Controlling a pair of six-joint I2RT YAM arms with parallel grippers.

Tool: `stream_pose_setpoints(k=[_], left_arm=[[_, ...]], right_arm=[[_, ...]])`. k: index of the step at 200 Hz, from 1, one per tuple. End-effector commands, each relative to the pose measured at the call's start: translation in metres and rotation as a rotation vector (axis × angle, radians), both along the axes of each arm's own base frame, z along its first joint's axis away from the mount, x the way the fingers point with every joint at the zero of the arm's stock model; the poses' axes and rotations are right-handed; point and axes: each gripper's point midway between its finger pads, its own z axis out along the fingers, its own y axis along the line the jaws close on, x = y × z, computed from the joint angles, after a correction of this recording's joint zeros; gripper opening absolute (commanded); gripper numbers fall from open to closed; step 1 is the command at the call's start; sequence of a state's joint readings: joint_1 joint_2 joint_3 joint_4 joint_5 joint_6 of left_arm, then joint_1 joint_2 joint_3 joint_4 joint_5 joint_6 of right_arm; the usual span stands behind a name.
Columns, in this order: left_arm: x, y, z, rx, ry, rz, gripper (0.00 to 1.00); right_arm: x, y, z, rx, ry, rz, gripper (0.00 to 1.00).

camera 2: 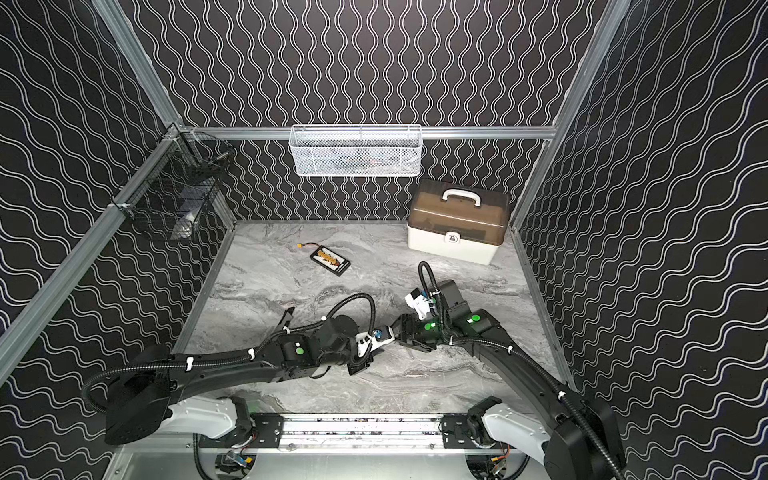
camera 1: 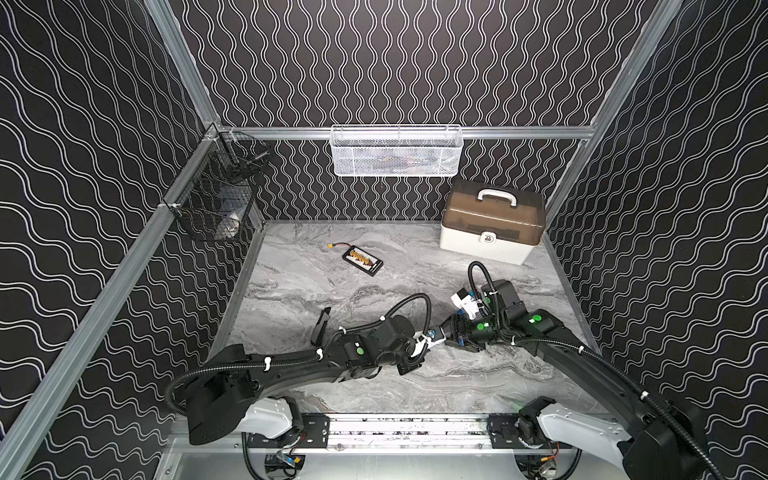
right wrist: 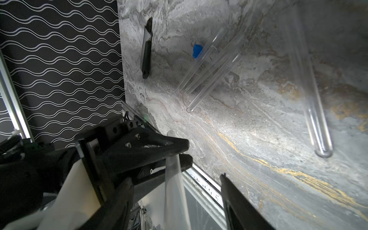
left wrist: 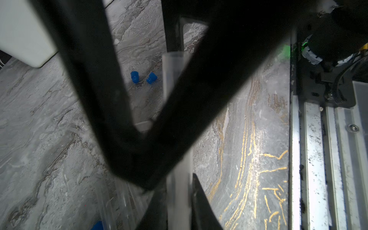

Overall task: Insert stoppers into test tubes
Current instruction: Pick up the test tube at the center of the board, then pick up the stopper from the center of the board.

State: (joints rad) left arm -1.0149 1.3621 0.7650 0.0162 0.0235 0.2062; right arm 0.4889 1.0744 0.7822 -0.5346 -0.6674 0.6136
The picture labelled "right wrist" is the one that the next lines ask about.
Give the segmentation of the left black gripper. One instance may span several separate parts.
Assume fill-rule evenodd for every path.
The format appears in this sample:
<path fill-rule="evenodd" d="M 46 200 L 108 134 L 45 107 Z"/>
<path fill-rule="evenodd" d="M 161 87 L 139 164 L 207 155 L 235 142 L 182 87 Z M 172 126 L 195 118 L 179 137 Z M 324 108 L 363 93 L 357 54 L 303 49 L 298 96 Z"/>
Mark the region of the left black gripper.
<path fill-rule="evenodd" d="M 162 135 L 142 119 L 113 117 L 75 137 L 76 148 L 101 205 L 114 195 L 117 187 L 131 178 L 137 202 L 165 181 L 166 169 L 174 164 L 166 158 L 189 149 L 189 140 Z M 193 166 L 193 157 L 178 154 L 179 168 Z"/>

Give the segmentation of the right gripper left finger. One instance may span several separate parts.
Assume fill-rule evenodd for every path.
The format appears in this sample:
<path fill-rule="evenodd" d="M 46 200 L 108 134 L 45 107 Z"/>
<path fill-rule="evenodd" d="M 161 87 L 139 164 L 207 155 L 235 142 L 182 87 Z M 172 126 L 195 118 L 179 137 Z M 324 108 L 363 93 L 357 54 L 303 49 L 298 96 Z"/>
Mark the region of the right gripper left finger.
<path fill-rule="evenodd" d="M 80 230 L 126 230 L 133 206 L 134 185 L 126 178 L 109 200 L 79 227 Z"/>

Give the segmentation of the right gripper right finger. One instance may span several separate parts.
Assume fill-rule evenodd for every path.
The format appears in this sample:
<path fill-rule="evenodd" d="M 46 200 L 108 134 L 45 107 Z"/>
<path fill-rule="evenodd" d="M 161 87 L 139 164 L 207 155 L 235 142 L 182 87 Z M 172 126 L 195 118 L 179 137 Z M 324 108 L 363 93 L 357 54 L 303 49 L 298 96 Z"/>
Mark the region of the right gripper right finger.
<path fill-rule="evenodd" d="M 274 227 L 252 206 L 236 186 L 220 176 L 221 196 L 228 230 L 273 230 Z"/>

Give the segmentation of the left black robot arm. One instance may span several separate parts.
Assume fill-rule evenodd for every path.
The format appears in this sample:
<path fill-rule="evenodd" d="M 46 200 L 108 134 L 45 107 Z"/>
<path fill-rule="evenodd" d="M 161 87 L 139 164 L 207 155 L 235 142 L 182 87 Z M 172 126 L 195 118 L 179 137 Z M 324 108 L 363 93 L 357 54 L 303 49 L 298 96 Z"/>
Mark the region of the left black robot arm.
<path fill-rule="evenodd" d="M 24 159 L 1 158 L 1 225 L 39 208 L 44 192 L 60 191 L 71 165 L 81 160 L 101 204 L 82 229 L 125 230 L 134 202 L 164 182 L 167 158 L 179 156 L 181 171 L 193 164 L 188 140 L 159 134 L 138 117 L 110 118 L 76 141 L 74 148 L 26 148 Z"/>

